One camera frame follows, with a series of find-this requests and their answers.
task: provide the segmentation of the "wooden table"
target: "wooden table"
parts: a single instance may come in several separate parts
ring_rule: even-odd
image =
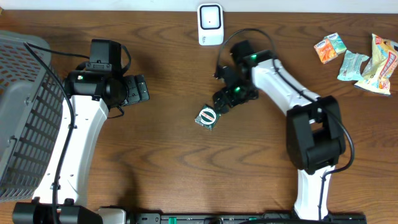
[[[398,97],[367,93],[336,79],[343,55],[322,65],[313,46],[338,32],[352,52],[371,55],[371,34],[398,41],[398,16],[377,14],[224,14],[225,36],[257,27],[274,38],[286,69],[321,96],[337,98],[356,145],[356,160],[333,175],[331,212],[364,212],[368,223],[396,223]],[[194,12],[5,11],[0,29],[37,35],[54,50],[89,54],[90,40],[111,39],[132,55],[130,74],[146,76],[150,101],[105,122],[90,171],[88,208],[124,205],[165,213],[262,213],[290,210],[297,171],[285,149],[285,117],[268,96],[223,115],[209,131],[194,122],[223,87],[212,77],[218,47],[197,41]],[[246,33],[258,50],[267,40]],[[228,51],[223,59],[228,63]],[[63,77],[81,62],[53,55]],[[391,78],[392,94],[398,74]],[[349,150],[340,157],[349,158]],[[10,223],[14,204],[0,204]]]

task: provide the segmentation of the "wood grain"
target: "wood grain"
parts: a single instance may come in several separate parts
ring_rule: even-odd
[[[225,13],[224,21],[225,36],[245,27],[270,33],[282,63],[298,81],[338,99],[356,160],[333,176],[330,211],[364,212],[370,224],[396,223],[398,98],[338,81],[343,56],[322,65],[313,46],[338,32],[350,51],[371,55],[371,33],[398,40],[398,16],[235,12]],[[0,29],[37,35],[54,50],[87,55],[91,39],[112,39],[128,47],[129,73],[146,76],[150,101],[127,107],[124,117],[106,121],[99,134],[88,208],[124,205],[165,213],[292,208],[297,171],[285,151],[285,118],[266,95],[223,115],[213,131],[194,122],[223,86],[212,78],[218,47],[198,44],[195,13],[5,11]],[[235,42],[243,39],[251,39],[258,50],[270,47],[258,34],[246,33]],[[227,52],[223,57],[228,63]],[[80,62],[53,55],[63,77]],[[398,74],[391,82],[396,95]],[[343,155],[340,166],[348,158]],[[11,222],[13,206],[0,204],[1,223]]]

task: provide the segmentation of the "white backdrop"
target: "white backdrop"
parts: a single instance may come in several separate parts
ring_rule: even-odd
[[[0,0],[4,9],[196,11],[203,0]],[[218,0],[226,12],[398,13],[398,0]]]

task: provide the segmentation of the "laundry basket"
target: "laundry basket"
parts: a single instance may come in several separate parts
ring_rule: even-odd
[[[41,38],[0,31],[0,202],[30,198],[49,164],[63,96],[24,42]],[[51,53],[33,49],[50,67]]]

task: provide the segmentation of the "orange and white packet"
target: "orange and white packet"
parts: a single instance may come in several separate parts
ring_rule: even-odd
[[[318,53],[319,59],[322,63],[327,63],[337,57],[337,53],[333,48],[329,39],[325,39],[313,46]]]

